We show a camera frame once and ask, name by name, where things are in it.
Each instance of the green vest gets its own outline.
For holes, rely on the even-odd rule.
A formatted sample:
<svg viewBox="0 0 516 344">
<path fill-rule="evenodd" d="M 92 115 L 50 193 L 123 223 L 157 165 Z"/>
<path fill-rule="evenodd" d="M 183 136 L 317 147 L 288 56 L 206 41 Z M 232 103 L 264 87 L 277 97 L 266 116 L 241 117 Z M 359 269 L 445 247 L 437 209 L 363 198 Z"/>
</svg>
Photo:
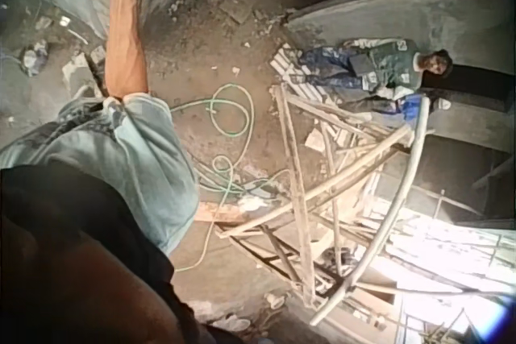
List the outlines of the green vest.
<svg viewBox="0 0 516 344">
<path fill-rule="evenodd" d="M 414 70 L 414 56 L 418 47 L 413 40 L 399 39 L 367 51 L 380 84 L 388 87 L 403 86 L 416 90 L 421 85 L 421 73 Z"/>
</svg>

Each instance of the curved metal rod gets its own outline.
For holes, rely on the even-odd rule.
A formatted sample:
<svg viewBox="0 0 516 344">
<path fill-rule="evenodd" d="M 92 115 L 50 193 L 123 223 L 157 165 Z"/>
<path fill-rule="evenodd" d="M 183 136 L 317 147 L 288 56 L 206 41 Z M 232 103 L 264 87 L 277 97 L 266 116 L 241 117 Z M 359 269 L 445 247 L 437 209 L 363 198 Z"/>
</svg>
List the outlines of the curved metal rod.
<svg viewBox="0 0 516 344">
<path fill-rule="evenodd" d="M 364 274 L 365 269 L 372 262 L 374 257 L 385 245 L 390 231 L 396 224 L 396 219 L 400 208 L 403 206 L 405 199 L 410 191 L 410 186 L 414 182 L 416 172 L 418 170 L 419 160 L 421 159 L 423 145 L 425 143 L 425 136 L 427 134 L 428 114 L 430 110 L 430 100 L 428 97 L 421 99 L 421 107 L 419 108 L 418 123 L 416 125 L 414 142 L 410 151 L 409 161 L 403 174 L 402 181 L 397 189 L 389 211 L 384 217 L 374 239 L 369 244 L 369 247 L 364 253 L 362 259 L 358 262 L 352 273 L 346 277 L 344 282 L 340 285 L 337 291 L 328 299 L 310 320 L 310 325 L 317 325 L 327 314 L 342 301 L 342 299 L 349 293 L 359 278 Z"/>
<path fill-rule="evenodd" d="M 410 294 L 420 296 L 433 296 L 433 297 L 454 297 L 454 296 L 499 296 L 499 297 L 511 297 L 515 298 L 516 294 L 509 292 L 483 292 L 481 290 L 463 290 L 458 292 L 429 292 L 426 290 L 412 290 L 412 289 L 399 289 L 391 288 L 389 286 L 381 286 L 375 284 L 366 284 L 364 282 L 357 282 L 357 288 L 364 290 L 372 290 L 374 292 L 381 292 L 387 294 Z"/>
</svg>

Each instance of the green hose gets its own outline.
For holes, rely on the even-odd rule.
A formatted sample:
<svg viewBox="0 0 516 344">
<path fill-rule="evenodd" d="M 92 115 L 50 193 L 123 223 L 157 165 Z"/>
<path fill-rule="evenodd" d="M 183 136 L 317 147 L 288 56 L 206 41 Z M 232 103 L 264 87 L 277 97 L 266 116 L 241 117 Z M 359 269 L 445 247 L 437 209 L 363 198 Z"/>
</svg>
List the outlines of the green hose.
<svg viewBox="0 0 516 344">
<path fill-rule="evenodd" d="M 229 88 L 237 88 L 239 91 L 241 91 L 245 96 L 248 98 L 250 111 L 248 111 L 247 108 L 239 104 L 238 102 L 227 100 L 225 98 L 218 98 L 218 95 L 225 89 Z M 237 132 L 230 132 L 225 131 L 218 123 L 215 118 L 216 112 L 214 110 L 215 104 L 227 104 L 234 106 L 238 108 L 243 116 L 245 117 L 245 124 L 243 125 L 243 128 L 240 131 Z M 221 209 L 221 207 L 226 203 L 227 197 L 230 193 L 236 194 L 236 195 L 244 195 L 246 193 L 252 194 L 252 191 L 260 189 L 264 187 L 267 184 L 270 184 L 272 181 L 274 181 L 276 178 L 279 177 L 279 175 L 287 172 L 288 170 L 283 169 L 274 175 L 267 177 L 267 178 L 260 178 L 256 180 L 252 180 L 248 182 L 248 184 L 252 184 L 254 187 L 252 189 L 246 189 L 242 185 L 236 184 L 234 179 L 234 173 L 235 173 L 235 167 L 240 164 L 243 157 L 245 156 L 246 152 L 249 148 L 249 143 L 251 142 L 252 132 L 254 130 L 254 124 L 255 124 L 255 107 L 254 103 L 251 97 L 251 94 L 240 85 L 237 84 L 225 84 L 217 89 L 217 91 L 213 94 L 211 98 L 204 98 L 202 100 L 193 101 L 193 102 L 187 102 L 185 104 L 175 106 L 172 109 L 170 109 L 171 113 L 181 111 L 187 108 L 191 108 L 193 106 L 199 106 L 199 105 L 208 105 L 208 113 L 210 114 L 210 120 L 211 123 L 214 125 L 215 129 L 221 133 L 222 135 L 235 139 L 238 138 L 244 134 L 247 133 L 247 138 L 245 140 L 245 144 L 243 145 L 242 151 L 240 152 L 240 156 L 238 159 L 233 163 L 226 155 L 216 155 L 213 160 L 211 160 L 211 168 L 207 167 L 204 164 L 199 164 L 200 168 L 195 168 L 195 171 L 197 174 L 206 182 L 210 183 L 211 185 L 200 183 L 202 189 L 205 189 L 207 191 L 216 192 L 216 193 L 223 193 L 223 197 L 221 201 L 218 204 L 217 210 L 215 211 L 215 214 L 213 216 L 213 220 L 210 223 L 210 227 L 208 228 L 208 232 L 206 234 L 206 238 L 204 241 L 204 245 L 202 248 L 202 253 L 199 259 L 196 263 L 193 265 L 190 265 L 188 267 L 182 267 L 180 269 L 177 269 L 176 271 L 187 271 L 190 269 L 193 269 L 201 264 L 201 262 L 204 260 L 204 257 L 206 256 L 206 252 L 208 250 L 208 245 L 210 243 L 210 236 L 213 231 L 213 227 L 215 222 L 217 221 L 218 212 Z M 218 183 L 214 179 L 212 179 L 208 174 L 211 174 L 212 176 L 216 176 L 217 179 L 221 180 L 223 183 Z"/>
</svg>

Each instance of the person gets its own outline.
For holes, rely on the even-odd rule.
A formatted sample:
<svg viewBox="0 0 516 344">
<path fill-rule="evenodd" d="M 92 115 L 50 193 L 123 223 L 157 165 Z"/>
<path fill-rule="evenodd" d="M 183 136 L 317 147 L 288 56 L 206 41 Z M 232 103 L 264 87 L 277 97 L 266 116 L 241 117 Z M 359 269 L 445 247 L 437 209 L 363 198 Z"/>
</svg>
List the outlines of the person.
<svg viewBox="0 0 516 344">
<path fill-rule="evenodd" d="M 355 114 L 378 114 L 375 121 L 386 126 L 397 126 L 398 123 L 406 122 L 414 129 L 423 97 L 423 93 L 413 93 L 393 101 L 383 97 L 371 96 L 361 100 L 341 102 L 339 108 Z M 430 98 L 429 114 L 436 110 L 449 110 L 452 107 L 452 103 L 445 98 L 437 97 L 431 93 L 428 97 Z"/>
<path fill-rule="evenodd" d="M 297 83 L 340 89 L 363 89 L 379 97 L 397 100 L 416 92 L 425 71 L 446 77 L 453 61 L 446 50 L 423 54 L 410 39 L 354 39 L 341 47 L 312 48 L 286 53 L 313 73 L 295 77 Z M 364 65 L 358 73 L 353 59 Z"/>
<path fill-rule="evenodd" d="M 170 283 L 198 185 L 148 93 L 137 6 L 110 0 L 109 97 L 79 97 L 0 151 L 2 342 L 242 342 L 199 324 Z"/>
</svg>

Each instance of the sleeve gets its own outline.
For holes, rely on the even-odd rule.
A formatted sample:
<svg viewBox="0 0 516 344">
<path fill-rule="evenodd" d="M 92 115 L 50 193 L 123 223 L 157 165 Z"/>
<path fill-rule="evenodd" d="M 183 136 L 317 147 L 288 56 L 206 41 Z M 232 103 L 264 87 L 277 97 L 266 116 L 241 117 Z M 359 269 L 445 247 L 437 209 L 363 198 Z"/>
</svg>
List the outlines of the sleeve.
<svg viewBox="0 0 516 344">
<path fill-rule="evenodd" d="M 391 42 L 396 42 L 399 39 L 397 38 L 388 38 L 388 39 L 351 39 L 345 42 L 351 47 L 354 48 L 375 48 L 376 46 L 380 46 L 382 44 L 389 44 Z"/>
<path fill-rule="evenodd" d="M 125 154 L 129 201 L 141 209 L 133 215 L 151 242 L 169 254 L 194 220 L 197 179 L 163 100 L 130 94 L 123 98 L 123 113 L 114 136 Z"/>
<path fill-rule="evenodd" d="M 405 86 L 396 86 L 393 89 L 393 100 L 398 100 L 404 96 L 408 96 L 412 94 L 414 91 L 412 89 L 406 88 Z"/>
</svg>

